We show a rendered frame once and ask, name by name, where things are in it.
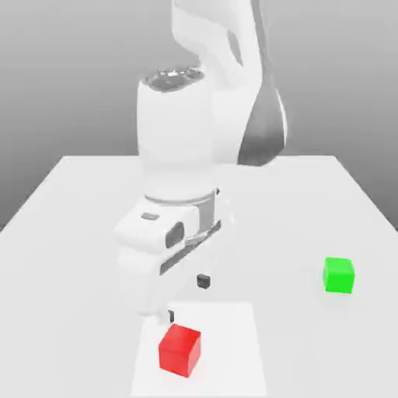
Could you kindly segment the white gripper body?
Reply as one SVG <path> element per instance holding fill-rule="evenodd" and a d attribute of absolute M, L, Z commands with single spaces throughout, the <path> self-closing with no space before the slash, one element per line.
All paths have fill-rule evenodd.
<path fill-rule="evenodd" d="M 217 221 L 211 228 L 189 236 L 185 224 L 177 222 L 165 234 L 157 235 L 153 242 L 130 242 L 118 232 L 119 264 L 141 276 L 182 278 L 198 274 L 204 267 L 202 257 L 208 253 L 202 248 L 221 227 L 222 223 Z"/>

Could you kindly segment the small red cube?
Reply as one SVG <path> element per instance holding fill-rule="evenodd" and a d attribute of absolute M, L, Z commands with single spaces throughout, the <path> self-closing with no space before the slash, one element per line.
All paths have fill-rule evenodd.
<path fill-rule="evenodd" d="M 173 323 L 159 343 L 159 367 L 189 378 L 201 356 L 201 332 Z"/>

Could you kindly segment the small green cube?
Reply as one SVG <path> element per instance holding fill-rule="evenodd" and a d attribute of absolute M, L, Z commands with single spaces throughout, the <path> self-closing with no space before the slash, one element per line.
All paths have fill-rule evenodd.
<path fill-rule="evenodd" d="M 346 258 L 327 257 L 323 267 L 326 292 L 351 294 L 354 287 L 354 265 Z"/>

